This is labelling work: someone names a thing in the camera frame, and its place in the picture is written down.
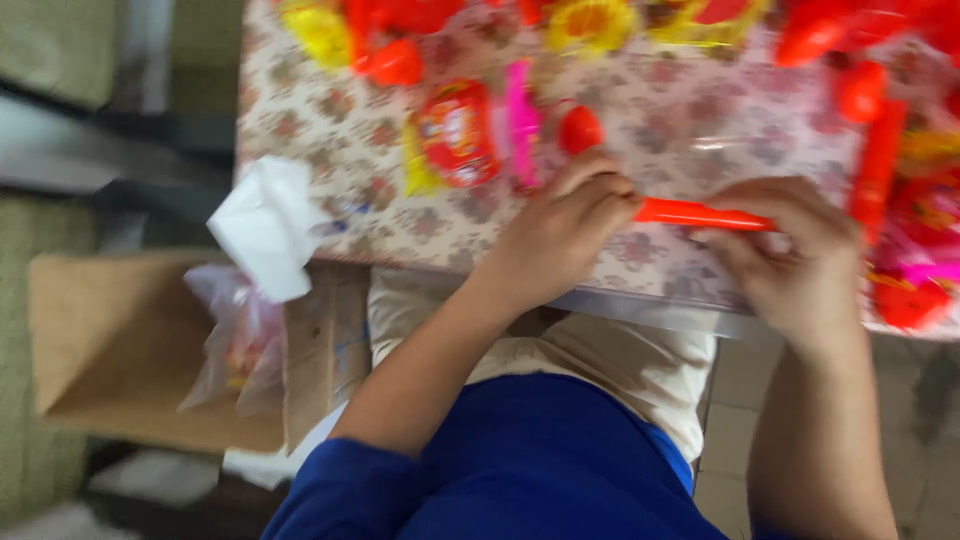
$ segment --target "pink toy handle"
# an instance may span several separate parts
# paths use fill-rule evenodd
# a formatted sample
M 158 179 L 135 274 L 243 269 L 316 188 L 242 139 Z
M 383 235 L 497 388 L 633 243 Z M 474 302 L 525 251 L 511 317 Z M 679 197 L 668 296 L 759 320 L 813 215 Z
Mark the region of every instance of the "pink toy handle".
M 540 187 L 537 170 L 533 163 L 533 146 L 540 130 L 540 116 L 530 105 L 526 82 L 530 61 L 515 61 L 507 66 L 505 93 L 507 98 L 507 121 L 510 125 L 510 141 L 514 146 L 514 168 L 520 187 Z

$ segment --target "floral tablecloth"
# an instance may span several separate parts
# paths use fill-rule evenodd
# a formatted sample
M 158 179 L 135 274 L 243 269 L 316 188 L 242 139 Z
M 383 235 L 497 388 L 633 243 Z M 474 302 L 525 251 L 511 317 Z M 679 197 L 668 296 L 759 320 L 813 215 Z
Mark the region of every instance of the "floral tablecloth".
M 698 199 L 738 179 L 806 175 L 844 204 L 860 133 L 833 108 L 826 62 L 801 69 L 769 64 L 768 25 L 776 22 L 759 25 L 739 52 L 638 37 L 616 54 L 585 61 L 544 51 L 541 35 L 519 27 L 513 3 L 505 4 L 491 11 L 479 0 L 468 2 L 441 33 L 420 39 L 422 84 L 380 88 L 347 72 L 321 71 L 283 30 L 273 0 L 248 0 L 238 159 L 307 160 L 318 205 L 348 194 L 368 209 L 330 237 L 318 258 L 468 272 L 523 203 L 512 194 L 510 166 L 473 189 L 405 198 L 398 128 L 435 83 L 470 77 L 498 93 L 503 67 L 522 56 L 533 61 L 538 99 L 548 112 L 537 156 L 544 174 L 562 160 L 551 104 L 572 98 L 597 112 L 608 147 L 646 194 Z M 909 40 L 882 55 L 904 95 L 948 73 Z M 616 235 L 583 287 L 748 310 L 709 251 L 684 229 L 660 224 Z M 870 327 L 887 330 L 865 313 Z M 960 313 L 925 336 L 960 338 Z

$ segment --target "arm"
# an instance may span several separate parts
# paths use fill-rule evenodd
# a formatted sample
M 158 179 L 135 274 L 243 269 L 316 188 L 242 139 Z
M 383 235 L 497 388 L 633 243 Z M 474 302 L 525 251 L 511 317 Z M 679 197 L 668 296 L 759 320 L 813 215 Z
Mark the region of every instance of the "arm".
M 709 239 L 757 314 L 787 341 L 747 473 L 755 526 L 804 539 L 897 538 L 857 303 L 859 229 L 798 179 L 738 184 L 710 205 L 773 218 L 792 242 L 790 252 L 773 253 L 748 235 Z
M 630 181 L 604 174 L 614 170 L 585 152 L 531 197 L 464 285 L 357 389 L 330 437 L 419 455 L 496 338 L 520 313 L 585 280 L 636 213 Z

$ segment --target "hand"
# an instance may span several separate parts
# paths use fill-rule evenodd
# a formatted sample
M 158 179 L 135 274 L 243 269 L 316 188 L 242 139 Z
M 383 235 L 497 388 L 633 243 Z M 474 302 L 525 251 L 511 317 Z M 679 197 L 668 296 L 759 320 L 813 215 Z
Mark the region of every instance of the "hand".
M 863 266 L 859 226 L 812 184 L 802 178 L 749 180 L 706 204 L 769 217 L 790 237 L 790 251 L 775 254 L 757 242 L 755 233 L 703 232 L 756 313 L 795 350 L 835 353 L 863 332 L 857 302 Z
M 571 160 L 500 234 L 465 286 L 511 315 L 585 281 L 611 234 L 639 210 L 633 184 L 599 151 Z

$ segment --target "beige pants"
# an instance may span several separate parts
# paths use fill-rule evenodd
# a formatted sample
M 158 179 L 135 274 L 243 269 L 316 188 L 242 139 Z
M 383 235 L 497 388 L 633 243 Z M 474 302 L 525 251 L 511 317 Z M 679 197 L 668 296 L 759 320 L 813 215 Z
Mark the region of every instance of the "beige pants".
M 462 282 L 452 276 L 374 269 L 368 300 L 373 366 Z M 654 329 L 575 313 L 539 339 L 504 334 L 467 383 L 534 372 L 585 380 L 665 431 L 691 462 L 704 448 L 697 404 L 715 354 L 716 339 L 708 333 Z

